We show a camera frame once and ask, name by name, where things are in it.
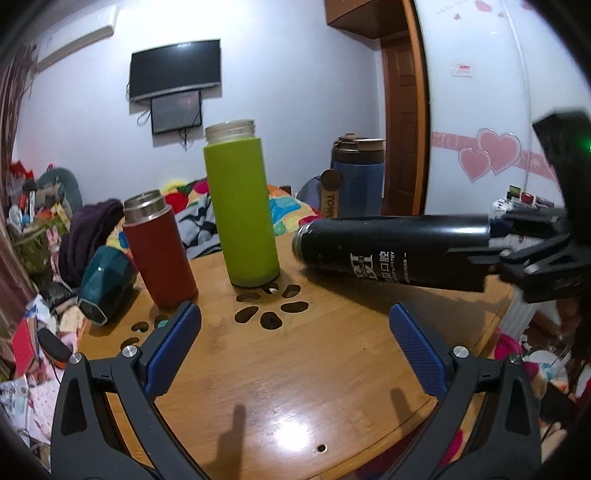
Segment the white air conditioner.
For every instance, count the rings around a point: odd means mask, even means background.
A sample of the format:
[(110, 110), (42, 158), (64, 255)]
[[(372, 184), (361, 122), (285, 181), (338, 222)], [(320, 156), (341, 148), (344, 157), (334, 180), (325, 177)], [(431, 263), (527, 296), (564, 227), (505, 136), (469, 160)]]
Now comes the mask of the white air conditioner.
[(65, 57), (106, 39), (114, 33), (114, 25), (67, 25), (60, 30), (44, 36), (37, 43), (35, 69), (43, 71)]

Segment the black wall television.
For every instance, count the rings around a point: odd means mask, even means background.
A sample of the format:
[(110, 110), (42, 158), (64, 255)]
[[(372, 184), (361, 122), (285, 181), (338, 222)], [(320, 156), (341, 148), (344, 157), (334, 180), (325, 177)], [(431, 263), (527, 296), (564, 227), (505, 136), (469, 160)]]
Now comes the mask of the black wall television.
[(131, 54), (130, 101), (211, 88), (220, 83), (219, 39), (166, 45)]

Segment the brown wooden door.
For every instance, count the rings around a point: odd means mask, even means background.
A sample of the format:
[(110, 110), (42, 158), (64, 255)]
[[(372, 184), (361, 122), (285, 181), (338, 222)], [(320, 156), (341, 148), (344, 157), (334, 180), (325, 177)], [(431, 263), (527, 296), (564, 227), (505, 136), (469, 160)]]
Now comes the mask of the brown wooden door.
[(383, 213), (420, 215), (428, 185), (429, 102), (420, 43), (407, 33), (381, 41), (386, 101)]

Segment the dark purple clothing pile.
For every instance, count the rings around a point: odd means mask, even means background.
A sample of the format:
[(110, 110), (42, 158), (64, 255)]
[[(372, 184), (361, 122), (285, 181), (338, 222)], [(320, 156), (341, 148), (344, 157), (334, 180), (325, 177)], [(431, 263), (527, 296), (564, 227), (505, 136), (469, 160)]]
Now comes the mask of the dark purple clothing pile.
[(108, 199), (77, 210), (70, 222), (70, 231), (63, 235), (58, 254), (58, 268), (64, 283), (76, 289), (96, 250), (123, 218), (123, 204)]

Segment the green tall bottle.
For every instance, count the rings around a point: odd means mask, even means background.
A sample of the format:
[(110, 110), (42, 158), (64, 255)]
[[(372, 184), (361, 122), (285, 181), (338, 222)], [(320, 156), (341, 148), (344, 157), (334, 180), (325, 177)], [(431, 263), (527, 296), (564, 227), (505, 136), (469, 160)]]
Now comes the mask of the green tall bottle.
[(242, 288), (262, 286), (280, 274), (280, 261), (256, 125), (211, 125), (205, 139), (207, 183), (229, 280)]

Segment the small wall monitor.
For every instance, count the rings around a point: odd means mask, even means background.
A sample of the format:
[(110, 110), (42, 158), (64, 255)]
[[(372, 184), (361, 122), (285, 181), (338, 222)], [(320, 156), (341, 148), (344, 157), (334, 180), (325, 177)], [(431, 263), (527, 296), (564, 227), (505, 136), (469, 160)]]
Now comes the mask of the small wall monitor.
[(201, 91), (192, 90), (150, 100), (153, 135), (190, 130), (202, 123)]

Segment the blue tumbler with brown lid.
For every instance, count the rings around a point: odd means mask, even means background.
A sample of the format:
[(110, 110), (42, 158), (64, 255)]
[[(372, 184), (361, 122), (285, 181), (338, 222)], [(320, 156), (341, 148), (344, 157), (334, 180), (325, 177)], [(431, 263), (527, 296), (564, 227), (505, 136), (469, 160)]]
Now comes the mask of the blue tumbler with brown lid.
[(331, 166), (322, 172), (322, 190), (332, 218), (381, 215), (385, 140), (348, 133), (332, 144)]

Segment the black thermos bottle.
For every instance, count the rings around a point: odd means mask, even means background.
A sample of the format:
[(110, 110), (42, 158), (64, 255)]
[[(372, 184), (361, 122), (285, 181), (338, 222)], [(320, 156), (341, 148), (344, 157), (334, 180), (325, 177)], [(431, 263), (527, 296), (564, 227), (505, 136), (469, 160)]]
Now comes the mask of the black thermos bottle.
[(491, 239), (486, 215), (317, 219), (294, 233), (308, 268), (417, 287), (482, 292), (488, 268), (470, 257)]

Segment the white wardrobe with hearts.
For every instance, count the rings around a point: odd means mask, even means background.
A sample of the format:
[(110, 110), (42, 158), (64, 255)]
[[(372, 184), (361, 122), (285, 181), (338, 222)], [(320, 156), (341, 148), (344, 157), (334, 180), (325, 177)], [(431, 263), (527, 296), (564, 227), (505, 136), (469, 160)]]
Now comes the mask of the white wardrobe with hearts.
[(429, 84), (425, 211), (489, 214), (512, 186), (562, 194), (532, 128), (590, 109), (575, 59), (528, 1), (418, 1)]

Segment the dark teal faceted cup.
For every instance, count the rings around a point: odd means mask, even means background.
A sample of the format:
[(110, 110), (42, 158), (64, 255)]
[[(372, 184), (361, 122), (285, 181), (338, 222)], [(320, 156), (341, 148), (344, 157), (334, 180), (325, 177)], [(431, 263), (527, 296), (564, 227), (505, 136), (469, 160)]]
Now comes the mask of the dark teal faceted cup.
[(77, 306), (94, 324), (111, 321), (132, 290), (137, 270), (121, 250), (101, 246), (94, 253), (82, 277)]

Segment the red thermos bottle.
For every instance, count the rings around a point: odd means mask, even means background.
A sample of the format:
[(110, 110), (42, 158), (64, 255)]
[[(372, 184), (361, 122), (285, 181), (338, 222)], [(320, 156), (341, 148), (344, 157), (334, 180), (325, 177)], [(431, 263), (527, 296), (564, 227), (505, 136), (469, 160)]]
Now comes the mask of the red thermos bottle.
[(197, 297), (193, 277), (172, 207), (158, 190), (123, 203), (123, 231), (133, 262), (154, 304), (173, 310)]

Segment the brown overhead cabinet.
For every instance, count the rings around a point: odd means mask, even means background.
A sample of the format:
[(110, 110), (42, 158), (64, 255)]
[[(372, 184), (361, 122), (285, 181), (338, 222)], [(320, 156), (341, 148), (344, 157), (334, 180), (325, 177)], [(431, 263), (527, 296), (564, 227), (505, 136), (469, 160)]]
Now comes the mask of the brown overhead cabinet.
[(401, 0), (325, 0), (325, 17), (331, 27), (369, 39), (408, 30)]

